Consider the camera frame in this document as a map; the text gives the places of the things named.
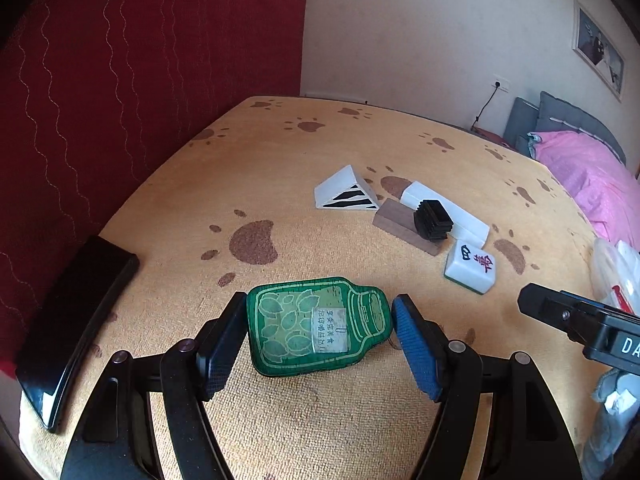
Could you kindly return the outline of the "grey gloved right hand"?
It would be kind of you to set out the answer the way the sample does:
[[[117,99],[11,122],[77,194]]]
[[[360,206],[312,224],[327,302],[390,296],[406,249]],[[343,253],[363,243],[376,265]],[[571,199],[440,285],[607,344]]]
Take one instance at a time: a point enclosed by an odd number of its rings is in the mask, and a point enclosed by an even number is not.
[[[582,449],[580,468],[582,478],[601,479],[639,413],[639,376],[612,368],[599,378],[592,398],[600,408]]]

